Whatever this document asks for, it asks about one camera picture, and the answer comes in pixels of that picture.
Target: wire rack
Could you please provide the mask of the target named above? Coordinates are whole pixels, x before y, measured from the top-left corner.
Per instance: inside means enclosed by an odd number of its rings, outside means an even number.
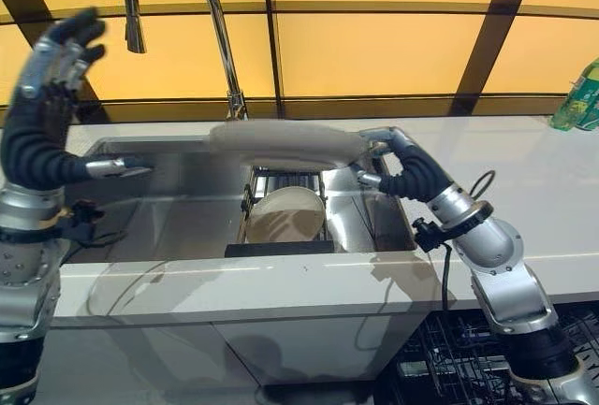
[[[238,243],[245,242],[247,220],[252,207],[263,199],[268,193],[285,187],[304,187],[314,191],[327,206],[325,196],[325,183],[321,172],[303,171],[277,171],[254,166],[249,181],[245,184],[243,199],[241,201],[241,226],[237,236]],[[325,219],[315,239],[329,238],[327,220]]]
[[[599,307],[561,307],[561,324],[599,387]],[[511,383],[499,342],[479,311],[431,313],[396,358],[405,391],[423,380],[434,391],[427,402],[443,405],[519,405],[526,403]],[[414,395],[406,403],[422,403]]]

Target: faucet spout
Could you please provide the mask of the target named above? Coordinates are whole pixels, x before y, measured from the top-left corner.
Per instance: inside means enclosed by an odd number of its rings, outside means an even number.
[[[228,85],[228,118],[246,119],[247,110],[243,92],[237,79],[235,64],[233,63],[233,53],[226,33],[225,16],[220,0],[206,0],[210,8],[214,31],[218,41],[218,48],[223,60],[223,66],[226,73],[226,83]],[[139,17],[139,0],[124,0],[126,9],[126,27],[124,38],[127,41],[127,48],[133,52],[146,52],[146,47],[141,29],[141,19]]]

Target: sink basin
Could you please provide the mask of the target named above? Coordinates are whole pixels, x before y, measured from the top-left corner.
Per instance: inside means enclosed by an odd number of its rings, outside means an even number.
[[[209,150],[204,137],[131,137],[99,140],[89,154],[137,154],[151,173],[66,187],[66,203],[94,201],[106,216],[96,235],[125,230],[105,248],[77,252],[69,263],[189,260],[225,256],[237,242],[244,186],[252,169]],[[381,161],[361,162],[384,172]],[[400,203],[363,190],[349,168],[322,173],[327,226],[334,252],[414,249]]]

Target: white countertop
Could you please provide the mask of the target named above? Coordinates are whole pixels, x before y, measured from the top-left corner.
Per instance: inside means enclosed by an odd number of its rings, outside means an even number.
[[[525,258],[555,301],[599,297],[597,133],[568,133],[541,117],[321,121],[346,130],[397,125],[464,188],[497,170],[485,193],[495,214],[524,239]],[[218,123],[71,127],[67,148],[84,154],[101,137],[205,135]],[[401,165],[387,156],[392,173]],[[431,218],[403,201],[410,222]],[[197,261],[79,264],[62,268],[57,325],[235,321],[439,308],[443,252],[335,253]],[[395,282],[388,293],[389,282]],[[453,258],[454,307],[475,307],[469,273]]]

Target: green bottle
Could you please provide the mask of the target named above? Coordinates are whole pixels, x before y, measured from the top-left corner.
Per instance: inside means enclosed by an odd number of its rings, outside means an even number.
[[[577,128],[583,131],[592,131],[599,126],[599,95],[588,108],[584,117],[577,123]]]
[[[599,59],[595,59],[583,70],[563,104],[551,117],[549,124],[562,131],[572,129],[585,117],[588,108],[592,108],[597,96],[599,96]]]

